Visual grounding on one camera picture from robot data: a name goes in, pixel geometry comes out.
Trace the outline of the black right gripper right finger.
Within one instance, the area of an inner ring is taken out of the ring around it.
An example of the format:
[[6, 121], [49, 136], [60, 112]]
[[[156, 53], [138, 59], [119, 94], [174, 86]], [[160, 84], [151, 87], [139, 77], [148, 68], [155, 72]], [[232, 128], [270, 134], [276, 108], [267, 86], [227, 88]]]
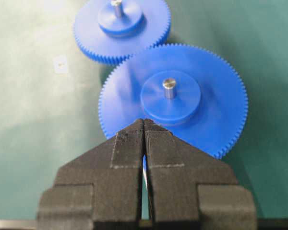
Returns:
[[256, 207], [232, 168], [146, 119], [147, 180], [156, 230], [254, 230]]

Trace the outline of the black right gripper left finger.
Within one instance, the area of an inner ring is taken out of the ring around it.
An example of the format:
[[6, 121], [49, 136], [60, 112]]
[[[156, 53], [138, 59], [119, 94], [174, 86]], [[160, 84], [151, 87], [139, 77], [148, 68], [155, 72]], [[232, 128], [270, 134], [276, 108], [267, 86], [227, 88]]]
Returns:
[[144, 122], [60, 167], [40, 199], [39, 230], [135, 230], [141, 218]]

